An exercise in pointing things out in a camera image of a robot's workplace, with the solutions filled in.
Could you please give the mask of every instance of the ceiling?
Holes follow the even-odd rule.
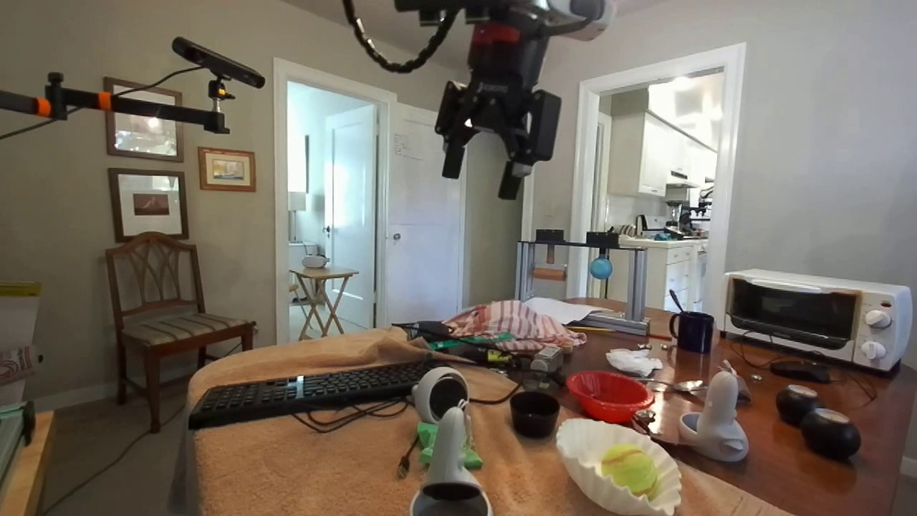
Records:
[[[348,27],[344,0],[288,0],[288,4]],[[659,4],[659,0],[607,0],[607,13],[617,15],[620,21],[652,4]],[[352,0],[352,5],[372,40],[401,45],[411,53],[411,57],[420,56],[435,31],[431,27],[422,27],[417,13],[395,13],[395,0]],[[458,17],[450,38],[445,40],[445,48],[440,48],[433,61],[440,61],[443,66],[461,66],[467,40],[471,40],[471,28],[464,27],[464,17]]]

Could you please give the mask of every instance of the wooden chair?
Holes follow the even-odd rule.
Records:
[[[117,402],[126,402],[126,387],[140,391],[152,415],[149,431],[157,434],[162,364],[199,354],[199,367],[203,367],[208,346],[232,339],[241,342],[241,349],[252,349],[256,322],[208,312],[196,243],[145,233],[106,250],[106,269],[116,311]],[[145,385],[129,379],[129,349],[145,357]]]

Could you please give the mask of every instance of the handle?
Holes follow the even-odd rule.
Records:
[[[676,322],[679,322],[679,312],[675,312],[675,315],[667,319],[667,332],[672,332],[675,339],[679,339]]]

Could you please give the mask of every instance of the white bowl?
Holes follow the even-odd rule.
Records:
[[[633,496],[600,473],[602,455],[614,444],[633,444],[652,455],[659,470],[659,488],[653,498]],[[683,506],[679,464],[653,440],[630,428],[594,420],[569,420],[556,434],[556,450],[563,454],[569,475],[576,481],[576,488],[612,513],[672,516]]]

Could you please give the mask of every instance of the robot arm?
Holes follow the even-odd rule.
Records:
[[[471,81],[450,81],[435,119],[445,142],[445,179],[458,179],[464,147],[481,130],[501,139],[508,166],[498,199],[516,199],[536,160],[553,159],[563,100],[536,88],[551,38],[590,40],[607,23],[604,0],[395,0],[420,13],[422,27],[473,27]]]

